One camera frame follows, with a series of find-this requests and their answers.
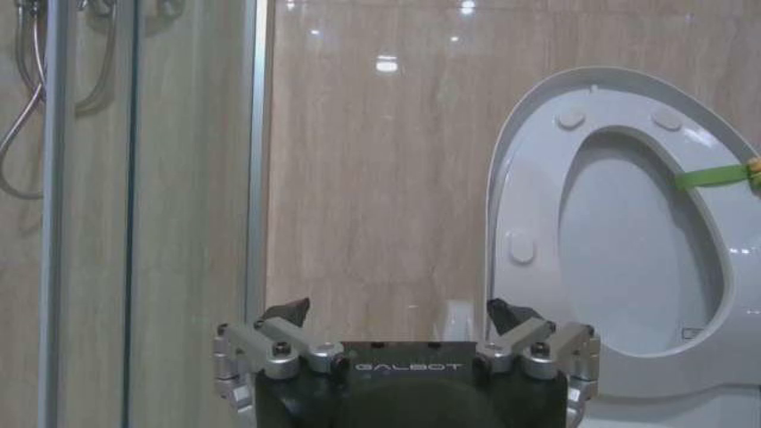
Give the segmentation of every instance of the shower enclosure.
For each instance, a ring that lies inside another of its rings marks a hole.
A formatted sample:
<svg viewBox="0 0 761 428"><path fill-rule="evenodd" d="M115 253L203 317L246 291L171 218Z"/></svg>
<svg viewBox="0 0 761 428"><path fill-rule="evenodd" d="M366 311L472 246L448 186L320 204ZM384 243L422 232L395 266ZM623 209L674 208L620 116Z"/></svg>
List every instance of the shower enclosure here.
<svg viewBox="0 0 761 428"><path fill-rule="evenodd" d="M211 339L263 304L271 7L0 4L3 426L234 426Z"/></svg>

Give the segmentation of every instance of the green strap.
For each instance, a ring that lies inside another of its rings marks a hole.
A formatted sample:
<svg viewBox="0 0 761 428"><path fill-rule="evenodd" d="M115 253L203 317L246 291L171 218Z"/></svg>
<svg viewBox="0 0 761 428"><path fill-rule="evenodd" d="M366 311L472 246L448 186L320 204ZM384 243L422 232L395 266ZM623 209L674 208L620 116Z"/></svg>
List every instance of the green strap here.
<svg viewBox="0 0 761 428"><path fill-rule="evenodd" d="M746 165L730 165L678 174L678 188L686 190L698 186L730 185L750 178L751 171Z"/></svg>

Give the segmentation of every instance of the robotic hand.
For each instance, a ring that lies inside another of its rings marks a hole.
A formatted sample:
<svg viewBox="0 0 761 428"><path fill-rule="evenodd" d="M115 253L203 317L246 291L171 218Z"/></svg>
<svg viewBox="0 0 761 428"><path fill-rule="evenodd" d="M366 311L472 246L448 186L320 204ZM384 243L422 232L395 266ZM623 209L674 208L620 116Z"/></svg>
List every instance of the robotic hand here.
<svg viewBox="0 0 761 428"><path fill-rule="evenodd" d="M319 342L310 300L220 325L219 395L251 428L567 428L598 394L600 336L490 302L492 342Z"/></svg>

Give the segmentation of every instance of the glass shower door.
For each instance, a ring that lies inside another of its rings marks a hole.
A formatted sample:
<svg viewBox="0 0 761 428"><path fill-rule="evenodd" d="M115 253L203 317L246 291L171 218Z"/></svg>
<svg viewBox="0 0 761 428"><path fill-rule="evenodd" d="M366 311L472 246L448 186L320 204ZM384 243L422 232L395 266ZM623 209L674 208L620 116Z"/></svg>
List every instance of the glass shower door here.
<svg viewBox="0 0 761 428"><path fill-rule="evenodd" d="M235 426L211 345L244 316L255 5L142 3L127 412L140 428Z"/></svg>

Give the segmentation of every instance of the white toilet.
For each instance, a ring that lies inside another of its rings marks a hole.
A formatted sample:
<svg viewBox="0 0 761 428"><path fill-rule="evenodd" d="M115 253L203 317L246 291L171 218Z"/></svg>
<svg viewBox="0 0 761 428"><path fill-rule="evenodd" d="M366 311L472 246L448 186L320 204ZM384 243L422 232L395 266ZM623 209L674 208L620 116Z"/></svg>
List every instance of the white toilet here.
<svg viewBox="0 0 761 428"><path fill-rule="evenodd" d="M487 294L596 326L583 426L761 426L761 194L675 186L755 156L698 101L623 69L548 78L504 124Z"/></svg>

